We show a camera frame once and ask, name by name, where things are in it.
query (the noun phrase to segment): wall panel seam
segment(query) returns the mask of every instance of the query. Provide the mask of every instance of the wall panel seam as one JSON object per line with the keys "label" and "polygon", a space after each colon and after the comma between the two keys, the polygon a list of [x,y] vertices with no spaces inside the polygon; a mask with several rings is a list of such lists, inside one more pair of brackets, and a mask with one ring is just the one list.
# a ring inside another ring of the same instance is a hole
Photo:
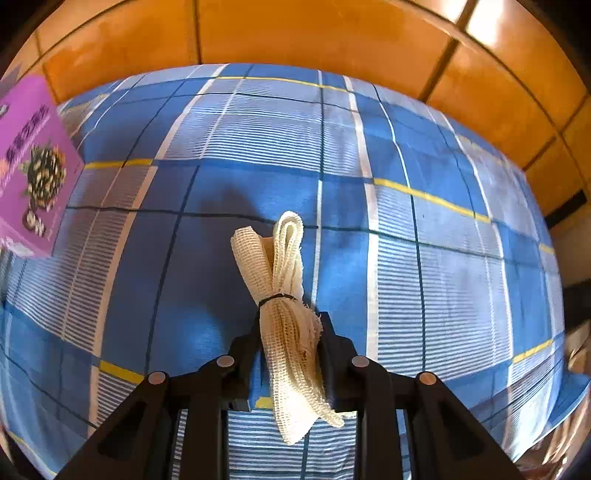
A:
{"label": "wall panel seam", "polygon": [[39,54],[40,54],[39,58],[21,76],[24,77],[33,68],[35,68],[37,65],[39,65],[39,63],[43,61],[43,59],[45,58],[45,56],[47,56],[48,54],[50,54],[58,45],[60,45],[61,43],[63,43],[66,39],[68,39],[69,37],[71,37],[74,33],[76,33],[77,31],[79,31],[83,27],[85,27],[88,24],[90,24],[92,21],[94,21],[94,20],[98,19],[99,17],[103,16],[105,13],[111,12],[111,11],[113,11],[113,10],[119,8],[119,7],[122,7],[123,5],[130,4],[131,2],[136,2],[136,1],[138,1],[138,0],[121,0],[121,2],[119,2],[119,3],[115,4],[115,5],[111,5],[109,8],[103,10],[102,12],[97,13],[94,17],[90,17],[85,22],[82,22],[80,25],[78,25],[72,31],[68,32],[61,39],[59,39],[57,42],[55,42],[45,52],[41,52],[41,44],[38,43],[37,44],[37,48],[38,48]]}

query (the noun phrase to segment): white mesh cloth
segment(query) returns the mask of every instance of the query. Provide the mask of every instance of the white mesh cloth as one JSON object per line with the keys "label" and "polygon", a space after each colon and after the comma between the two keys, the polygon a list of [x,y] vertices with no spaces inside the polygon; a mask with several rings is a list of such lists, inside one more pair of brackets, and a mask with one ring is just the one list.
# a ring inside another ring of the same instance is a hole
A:
{"label": "white mesh cloth", "polygon": [[273,238],[261,238],[251,227],[234,232],[230,243],[236,263],[256,304],[277,293],[261,307],[261,339],[267,357],[277,426],[288,445],[298,442],[320,417],[343,426],[324,397],[322,374],[316,362],[320,319],[302,303],[300,243],[301,218],[285,212],[273,229]]}

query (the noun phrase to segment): pink box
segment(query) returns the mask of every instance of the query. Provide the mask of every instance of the pink box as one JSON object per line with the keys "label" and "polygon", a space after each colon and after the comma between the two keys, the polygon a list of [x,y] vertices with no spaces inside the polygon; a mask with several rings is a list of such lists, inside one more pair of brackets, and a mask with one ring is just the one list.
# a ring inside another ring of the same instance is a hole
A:
{"label": "pink box", "polygon": [[23,78],[0,99],[0,243],[49,257],[83,168],[45,80]]}

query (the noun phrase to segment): silver screw head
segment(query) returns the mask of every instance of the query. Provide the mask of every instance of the silver screw head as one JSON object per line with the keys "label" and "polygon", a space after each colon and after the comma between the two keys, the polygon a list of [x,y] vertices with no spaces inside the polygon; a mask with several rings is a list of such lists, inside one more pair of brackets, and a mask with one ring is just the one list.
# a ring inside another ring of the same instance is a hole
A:
{"label": "silver screw head", "polygon": [[351,363],[357,368],[365,368],[369,365],[369,358],[363,355],[354,356],[351,359]]}
{"label": "silver screw head", "polygon": [[418,379],[424,385],[434,385],[437,381],[437,377],[431,372],[423,372],[418,376]]}
{"label": "silver screw head", "polygon": [[148,382],[152,385],[160,385],[166,380],[166,374],[164,372],[152,372],[148,377]]}
{"label": "silver screw head", "polygon": [[234,364],[234,357],[230,355],[222,355],[217,359],[216,363],[222,368],[228,368]]}

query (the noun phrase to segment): wooden panel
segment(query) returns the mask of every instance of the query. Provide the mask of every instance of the wooden panel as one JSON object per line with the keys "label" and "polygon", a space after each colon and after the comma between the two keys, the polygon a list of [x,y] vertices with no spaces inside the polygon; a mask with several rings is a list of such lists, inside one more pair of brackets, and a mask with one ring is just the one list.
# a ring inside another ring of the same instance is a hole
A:
{"label": "wooden panel", "polygon": [[574,161],[558,142],[552,143],[526,175],[544,215],[557,209],[583,188],[583,179]]}
{"label": "wooden panel", "polygon": [[45,65],[59,102],[103,83],[197,61],[192,0],[137,0],[55,46]]}
{"label": "wooden panel", "polygon": [[41,53],[68,33],[121,0],[65,0],[37,29]]}
{"label": "wooden panel", "polygon": [[562,128],[585,86],[556,40],[517,0],[480,0],[467,31],[489,47]]}
{"label": "wooden panel", "polygon": [[413,0],[416,4],[441,15],[452,22],[460,18],[460,14],[466,5],[466,0]]}
{"label": "wooden panel", "polygon": [[204,63],[322,69],[418,96],[447,34],[383,0],[201,0]]}
{"label": "wooden panel", "polygon": [[486,54],[460,45],[429,103],[481,134],[520,167],[553,129],[526,91]]}
{"label": "wooden panel", "polygon": [[38,59],[39,55],[37,46],[35,45],[35,39],[33,38],[33,35],[31,35],[8,66],[3,78],[17,67],[20,67],[18,77],[22,77],[22,74],[25,73]]}
{"label": "wooden panel", "polygon": [[591,181],[591,98],[564,131],[564,139],[573,152],[586,181]]}

